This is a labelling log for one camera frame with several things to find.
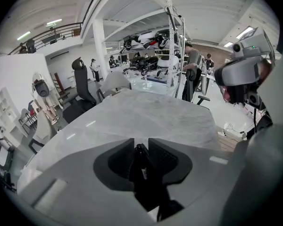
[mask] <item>white chair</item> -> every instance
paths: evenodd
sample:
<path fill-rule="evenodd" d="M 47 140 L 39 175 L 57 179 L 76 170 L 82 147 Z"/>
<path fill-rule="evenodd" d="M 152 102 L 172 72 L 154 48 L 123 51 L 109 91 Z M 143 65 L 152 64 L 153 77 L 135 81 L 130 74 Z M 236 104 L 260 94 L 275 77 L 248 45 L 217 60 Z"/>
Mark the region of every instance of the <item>white chair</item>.
<path fill-rule="evenodd" d="M 102 100 L 108 94 L 111 94 L 112 89 L 117 90 L 118 88 L 132 89 L 131 83 L 129 82 L 129 80 L 126 79 L 126 77 L 123 75 L 122 72 L 120 71 L 111 72 L 110 74 L 108 74 L 105 82 L 102 84 L 102 86 L 97 91 L 99 101 L 102 102 Z"/>
<path fill-rule="evenodd" d="M 47 119 L 45 112 L 40 111 L 37 114 L 37 130 L 32 140 L 28 144 L 28 147 L 37 154 L 37 151 L 33 148 L 33 143 L 43 147 L 53 136 L 57 133 L 53 128 L 52 124 Z"/>

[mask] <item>desk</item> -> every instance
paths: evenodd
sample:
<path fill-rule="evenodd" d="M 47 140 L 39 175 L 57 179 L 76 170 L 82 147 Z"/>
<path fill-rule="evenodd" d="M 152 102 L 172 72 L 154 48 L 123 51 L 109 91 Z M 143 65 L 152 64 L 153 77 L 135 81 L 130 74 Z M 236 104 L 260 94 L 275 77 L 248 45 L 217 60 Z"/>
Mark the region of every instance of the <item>desk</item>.
<path fill-rule="evenodd" d="M 110 71 L 111 72 L 114 72 L 114 71 L 123 72 L 124 69 L 128 69 L 129 67 L 130 67 L 130 65 L 121 65 L 121 66 L 118 66 L 118 67 L 110 68 Z"/>
<path fill-rule="evenodd" d="M 147 146 L 150 137 L 221 149 L 207 108 L 170 96 L 123 90 L 55 135 L 23 169 L 17 190 L 21 193 L 35 175 L 72 153 L 128 138 Z"/>
<path fill-rule="evenodd" d="M 151 92 L 156 94 L 165 95 L 166 94 L 166 84 L 146 81 L 140 78 L 127 78 L 131 83 L 132 89 L 144 92 Z"/>

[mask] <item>railing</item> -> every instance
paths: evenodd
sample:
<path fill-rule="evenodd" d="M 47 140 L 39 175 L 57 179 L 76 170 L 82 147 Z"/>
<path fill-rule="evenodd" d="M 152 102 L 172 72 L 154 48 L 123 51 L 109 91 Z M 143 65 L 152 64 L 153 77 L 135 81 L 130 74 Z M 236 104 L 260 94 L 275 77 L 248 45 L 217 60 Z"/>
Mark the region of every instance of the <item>railing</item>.
<path fill-rule="evenodd" d="M 86 11 L 86 13 L 85 13 L 85 16 L 84 16 L 84 18 L 83 18 L 82 23 L 84 23 L 85 18 L 86 18 L 86 16 L 87 16 L 87 13 L 88 13 L 88 11 L 89 11 L 89 8 L 90 8 L 91 4 L 93 3 L 93 1 L 94 1 L 94 0 L 91 0 L 91 2 L 89 3 L 89 6 L 88 6 L 88 8 L 87 8 L 87 11 Z"/>
<path fill-rule="evenodd" d="M 22 46 L 19 45 L 8 55 L 14 55 L 18 53 L 34 53 L 38 49 L 56 43 L 59 40 L 65 40 L 70 37 L 79 36 L 81 33 L 82 24 L 83 23 L 67 24 L 42 32 L 23 42 Z"/>

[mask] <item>white column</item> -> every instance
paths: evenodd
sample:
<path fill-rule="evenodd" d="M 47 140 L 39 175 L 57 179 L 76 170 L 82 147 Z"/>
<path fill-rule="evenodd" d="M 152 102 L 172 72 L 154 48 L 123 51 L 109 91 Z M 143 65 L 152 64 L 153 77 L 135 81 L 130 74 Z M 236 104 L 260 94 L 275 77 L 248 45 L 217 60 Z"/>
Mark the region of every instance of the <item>white column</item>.
<path fill-rule="evenodd" d="M 168 7 L 170 9 L 171 15 L 174 15 L 173 11 L 173 5 L 171 0 L 167 0 Z M 173 58 L 174 58 L 174 30 L 172 26 L 171 19 L 169 18 L 169 28 L 170 28 L 170 50 L 169 50 L 169 69 L 168 69 L 168 79 L 166 82 L 166 94 L 168 95 L 170 93 L 170 88 L 172 84 L 172 78 L 173 78 Z"/>
<path fill-rule="evenodd" d="M 109 71 L 109 63 L 105 60 L 107 54 L 106 43 L 102 43 L 105 39 L 103 19 L 95 19 L 93 22 L 93 36 L 96 53 L 100 62 L 100 69 L 105 80 Z"/>

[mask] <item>balcony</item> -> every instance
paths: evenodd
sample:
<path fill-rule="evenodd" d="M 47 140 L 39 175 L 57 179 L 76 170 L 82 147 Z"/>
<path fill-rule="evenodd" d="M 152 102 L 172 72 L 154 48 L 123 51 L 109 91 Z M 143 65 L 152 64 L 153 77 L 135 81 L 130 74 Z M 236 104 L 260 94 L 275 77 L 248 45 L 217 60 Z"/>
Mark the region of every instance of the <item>balcony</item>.
<path fill-rule="evenodd" d="M 82 43 L 80 34 L 83 23 L 67 24 L 42 32 L 16 47 L 8 55 L 39 53 L 49 55 L 53 52 Z"/>

